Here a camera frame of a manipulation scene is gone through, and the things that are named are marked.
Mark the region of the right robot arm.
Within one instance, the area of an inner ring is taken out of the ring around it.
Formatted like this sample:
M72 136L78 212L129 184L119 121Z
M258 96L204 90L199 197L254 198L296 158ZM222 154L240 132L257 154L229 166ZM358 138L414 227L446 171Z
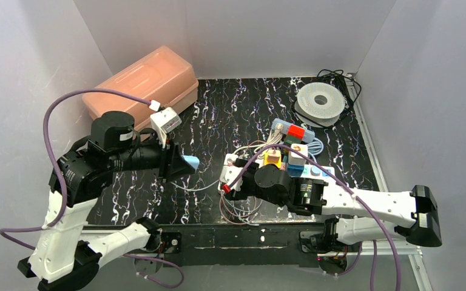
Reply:
M245 159L226 160L220 177L226 199L253 196L297 215L331 216L320 238L308 240L319 252L386 238L422 247L442 245L438 204L427 186L416 185L408 192L344 189L333 180L332 170L253 162L243 171L246 164Z

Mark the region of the small white USB power strip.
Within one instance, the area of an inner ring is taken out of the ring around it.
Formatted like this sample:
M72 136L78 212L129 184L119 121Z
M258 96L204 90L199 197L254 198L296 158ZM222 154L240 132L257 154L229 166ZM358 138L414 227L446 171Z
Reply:
M223 161L223 168L235 167L235 162L238 158L239 156L236 154L233 154L233 153L226 154L225 159Z

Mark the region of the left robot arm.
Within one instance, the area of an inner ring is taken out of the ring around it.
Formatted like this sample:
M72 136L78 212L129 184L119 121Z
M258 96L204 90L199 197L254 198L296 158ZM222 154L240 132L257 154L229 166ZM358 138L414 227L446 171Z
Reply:
M150 218L94 240L82 239L81 232L114 174L156 170L162 182L171 182L196 172L199 159L182 155L166 136L180 122L171 109L158 112L155 125L143 130L149 138L142 140L132 115L106 112L93 121L89 136L57 160L39 241L32 255L18 263L26 277L39 279L39 290L80 290L100 268L130 251L160 249L162 229Z

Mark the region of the light blue charger plug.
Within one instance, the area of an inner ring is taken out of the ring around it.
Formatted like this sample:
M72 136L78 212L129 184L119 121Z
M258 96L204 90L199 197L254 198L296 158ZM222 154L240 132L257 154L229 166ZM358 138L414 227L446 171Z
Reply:
M200 160L196 156L183 155L184 160L193 167L194 170L197 170L200 165Z

